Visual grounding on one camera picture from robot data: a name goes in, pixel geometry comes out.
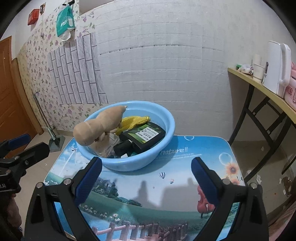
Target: white electric kettle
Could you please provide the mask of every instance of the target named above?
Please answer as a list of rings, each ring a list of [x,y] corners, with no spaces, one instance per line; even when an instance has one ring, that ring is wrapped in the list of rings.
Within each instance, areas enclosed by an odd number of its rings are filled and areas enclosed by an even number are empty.
[[[268,42],[268,58],[265,66],[263,86],[281,98],[290,82],[291,50],[286,44]]]

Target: metal bolt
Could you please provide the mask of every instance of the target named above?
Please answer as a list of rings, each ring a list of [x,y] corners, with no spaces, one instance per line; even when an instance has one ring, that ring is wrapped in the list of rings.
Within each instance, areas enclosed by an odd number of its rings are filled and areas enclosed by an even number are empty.
[[[67,178],[67,179],[64,180],[63,183],[64,183],[65,185],[69,185],[71,182],[72,182],[72,179]]]
[[[225,185],[229,185],[231,182],[230,182],[230,180],[228,179],[228,178],[224,178],[223,180],[222,180],[222,182],[225,184]]]
[[[43,183],[37,183],[37,184],[36,184],[36,187],[37,187],[37,188],[42,188],[42,186],[43,186]]]
[[[253,189],[256,189],[257,188],[257,184],[256,183],[251,183],[250,184],[250,187],[253,188]]]

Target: white cup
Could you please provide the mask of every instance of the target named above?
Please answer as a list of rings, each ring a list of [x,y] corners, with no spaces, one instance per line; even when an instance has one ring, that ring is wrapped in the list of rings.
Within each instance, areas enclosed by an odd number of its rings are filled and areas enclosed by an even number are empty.
[[[252,59],[252,65],[254,64],[261,65],[261,56],[259,54],[254,54]]]
[[[263,80],[265,68],[259,64],[253,64],[253,77]]]

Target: red box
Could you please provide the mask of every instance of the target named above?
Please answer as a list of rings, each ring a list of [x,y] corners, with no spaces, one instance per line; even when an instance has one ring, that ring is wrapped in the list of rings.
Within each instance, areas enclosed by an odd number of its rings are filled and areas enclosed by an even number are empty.
[[[29,14],[28,18],[28,26],[36,23],[39,18],[39,8],[33,9],[33,11]]]

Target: blue printed table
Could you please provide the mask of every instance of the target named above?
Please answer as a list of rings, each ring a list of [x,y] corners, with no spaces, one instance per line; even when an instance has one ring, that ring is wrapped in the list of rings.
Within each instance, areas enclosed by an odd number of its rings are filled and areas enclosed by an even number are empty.
[[[159,236],[161,241],[192,241],[215,208],[191,172],[191,160],[196,156],[221,178],[244,185],[228,142],[219,137],[174,136],[158,157],[140,170],[116,172],[103,167],[80,210],[101,241],[156,241]],[[72,139],[44,183],[54,185],[72,178],[88,162]],[[56,207],[64,230],[72,233],[60,204]],[[227,236],[237,207],[233,205],[218,240]]]

